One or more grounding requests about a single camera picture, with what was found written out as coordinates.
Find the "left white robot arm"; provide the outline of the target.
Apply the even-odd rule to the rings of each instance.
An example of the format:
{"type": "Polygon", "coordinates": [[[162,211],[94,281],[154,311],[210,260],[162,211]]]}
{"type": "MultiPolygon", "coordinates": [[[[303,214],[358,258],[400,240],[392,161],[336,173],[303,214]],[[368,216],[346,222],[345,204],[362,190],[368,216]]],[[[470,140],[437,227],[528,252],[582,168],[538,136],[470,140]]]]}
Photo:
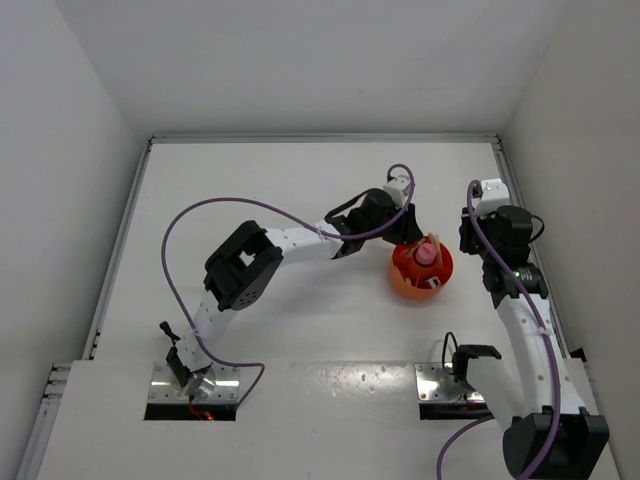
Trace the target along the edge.
{"type": "Polygon", "coordinates": [[[337,260],[382,239],[408,246],[423,236],[409,197],[393,187],[368,189],[330,210],[322,221],[290,229],[263,228],[254,220],[239,225],[204,265],[203,294],[196,312],[186,315],[188,334],[171,339],[166,362],[177,386],[190,398],[207,398],[215,366],[235,368],[212,352],[236,314],[255,304],[276,271],[312,260],[337,260]]]}

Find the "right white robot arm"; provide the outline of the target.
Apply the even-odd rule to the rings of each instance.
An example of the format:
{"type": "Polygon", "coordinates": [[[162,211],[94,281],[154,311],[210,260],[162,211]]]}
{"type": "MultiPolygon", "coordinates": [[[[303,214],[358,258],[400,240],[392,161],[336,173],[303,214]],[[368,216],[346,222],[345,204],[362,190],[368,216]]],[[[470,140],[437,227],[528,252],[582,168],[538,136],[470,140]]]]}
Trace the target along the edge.
{"type": "Polygon", "coordinates": [[[566,368],[551,322],[549,290],[530,261],[534,215],[508,202],[462,211],[460,249],[481,257],[483,284],[509,336],[519,376],[491,345],[463,344],[453,375],[477,391],[498,422],[515,479],[587,479],[608,439],[604,416],[589,411],[566,368]]]}

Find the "pink capped clear tube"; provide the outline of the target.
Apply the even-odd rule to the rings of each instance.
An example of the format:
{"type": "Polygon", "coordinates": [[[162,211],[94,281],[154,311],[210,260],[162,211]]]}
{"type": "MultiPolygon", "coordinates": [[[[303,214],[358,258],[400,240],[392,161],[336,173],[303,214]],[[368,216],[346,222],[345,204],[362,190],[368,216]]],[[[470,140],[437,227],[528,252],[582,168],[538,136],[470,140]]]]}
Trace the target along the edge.
{"type": "Polygon", "coordinates": [[[416,248],[413,257],[417,264],[427,268],[436,262],[438,252],[431,243],[425,242],[416,248]]]}

